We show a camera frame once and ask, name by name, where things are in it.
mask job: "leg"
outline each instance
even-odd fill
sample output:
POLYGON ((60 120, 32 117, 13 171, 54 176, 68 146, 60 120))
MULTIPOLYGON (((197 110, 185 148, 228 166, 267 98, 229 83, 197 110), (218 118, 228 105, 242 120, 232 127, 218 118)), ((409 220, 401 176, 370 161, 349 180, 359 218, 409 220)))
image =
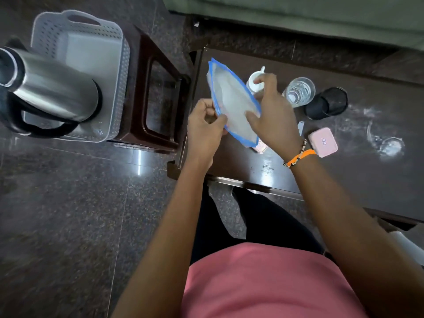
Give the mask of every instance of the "leg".
POLYGON ((209 196, 209 187, 204 183, 190 264, 242 242, 245 240, 235 239, 228 233, 221 221, 215 202, 209 196))
POLYGON ((268 198, 240 187, 233 188, 247 226, 246 240, 322 254, 323 247, 312 233, 268 198))

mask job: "person's right hand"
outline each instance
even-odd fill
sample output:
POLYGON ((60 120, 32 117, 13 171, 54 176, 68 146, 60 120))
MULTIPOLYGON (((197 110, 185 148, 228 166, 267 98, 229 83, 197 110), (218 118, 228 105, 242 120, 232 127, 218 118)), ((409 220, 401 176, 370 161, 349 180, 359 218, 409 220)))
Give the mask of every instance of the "person's right hand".
POLYGON ((246 118, 259 138, 288 162, 302 149, 303 139, 299 135, 296 117, 290 103, 277 91, 276 75, 262 74, 254 81, 262 82, 265 86, 261 117, 248 111, 246 118))

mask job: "brown stool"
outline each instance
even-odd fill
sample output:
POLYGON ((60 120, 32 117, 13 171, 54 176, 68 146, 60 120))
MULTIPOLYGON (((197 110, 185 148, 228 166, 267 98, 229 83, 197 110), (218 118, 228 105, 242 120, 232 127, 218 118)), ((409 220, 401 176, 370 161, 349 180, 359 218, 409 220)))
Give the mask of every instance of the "brown stool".
POLYGON ((190 78, 179 73, 156 44, 136 26, 119 23, 131 49, 125 103, 119 134, 111 142, 145 150, 174 152, 178 148, 178 133, 184 119, 184 107, 189 92, 190 78), (148 127, 148 99, 151 88, 152 66, 158 63, 170 75, 172 88, 169 134, 148 127))

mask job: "person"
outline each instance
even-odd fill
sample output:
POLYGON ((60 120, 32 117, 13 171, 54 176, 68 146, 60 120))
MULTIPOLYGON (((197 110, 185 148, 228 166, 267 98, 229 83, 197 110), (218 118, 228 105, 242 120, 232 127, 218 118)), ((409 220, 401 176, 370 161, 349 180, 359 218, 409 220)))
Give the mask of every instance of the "person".
MULTIPOLYGON (((284 161, 299 136, 276 76, 263 74, 262 114, 246 112, 259 138, 284 161)), ((312 234, 266 197, 232 193, 247 226, 232 238, 204 177, 227 122, 212 100, 188 119, 188 154, 172 198, 113 318, 423 317, 424 275, 396 242, 308 155, 290 167, 334 261, 312 234)))

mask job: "gray basket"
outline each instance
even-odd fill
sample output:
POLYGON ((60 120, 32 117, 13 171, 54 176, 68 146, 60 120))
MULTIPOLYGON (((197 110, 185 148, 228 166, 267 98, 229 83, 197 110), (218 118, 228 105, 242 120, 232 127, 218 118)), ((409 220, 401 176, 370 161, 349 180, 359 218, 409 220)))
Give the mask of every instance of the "gray basket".
MULTIPOLYGON (((115 138, 122 117, 130 59, 130 48, 121 28, 81 11, 44 12, 34 21, 31 48, 35 53, 89 74, 102 90, 100 113, 60 139, 102 142, 115 138)), ((41 128, 61 125, 26 112, 24 120, 41 128)))

